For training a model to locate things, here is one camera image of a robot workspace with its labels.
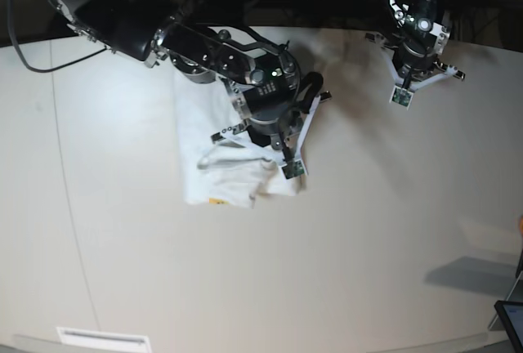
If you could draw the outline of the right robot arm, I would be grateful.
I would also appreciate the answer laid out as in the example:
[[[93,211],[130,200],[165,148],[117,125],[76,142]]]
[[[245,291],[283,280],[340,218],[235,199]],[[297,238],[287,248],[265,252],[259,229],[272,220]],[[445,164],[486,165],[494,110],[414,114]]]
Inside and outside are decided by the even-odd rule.
[[[168,0],[48,0],[76,33],[105,49],[154,66],[169,60],[190,81],[221,81],[239,123],[212,136],[275,162],[304,170],[302,146],[318,104],[328,98],[321,74],[304,74],[284,44],[251,28],[244,44],[229,28],[185,20]]]

